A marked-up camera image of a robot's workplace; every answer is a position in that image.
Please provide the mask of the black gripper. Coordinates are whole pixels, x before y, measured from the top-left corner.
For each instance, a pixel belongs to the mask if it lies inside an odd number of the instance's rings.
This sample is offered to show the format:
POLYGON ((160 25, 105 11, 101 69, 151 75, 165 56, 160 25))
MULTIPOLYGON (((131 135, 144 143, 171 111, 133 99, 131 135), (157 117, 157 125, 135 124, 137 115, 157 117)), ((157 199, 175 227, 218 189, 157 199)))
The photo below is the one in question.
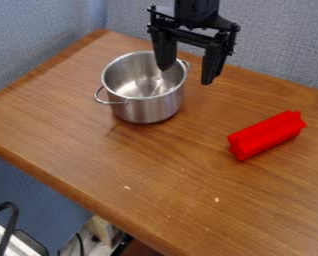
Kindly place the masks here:
POLYGON ((227 55, 234 53, 240 26, 219 15, 220 0, 175 0, 172 6, 151 5, 148 32, 161 71, 176 61, 177 43, 204 47, 201 84, 220 75, 227 55))

